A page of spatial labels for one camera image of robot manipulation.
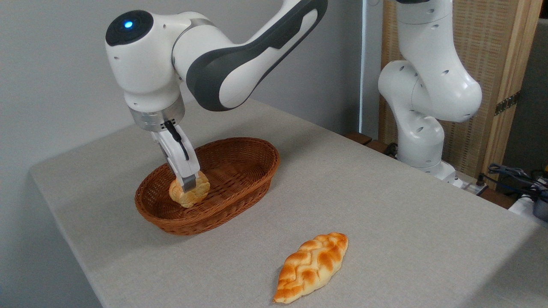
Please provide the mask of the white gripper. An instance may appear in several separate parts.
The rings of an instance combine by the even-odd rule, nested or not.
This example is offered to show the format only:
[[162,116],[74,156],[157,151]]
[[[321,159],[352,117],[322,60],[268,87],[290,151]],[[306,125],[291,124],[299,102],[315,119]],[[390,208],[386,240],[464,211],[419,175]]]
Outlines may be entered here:
[[163,123],[160,128],[161,131],[152,132],[155,142],[161,146],[183,192],[192,191],[200,177],[200,164],[194,147],[180,125]]

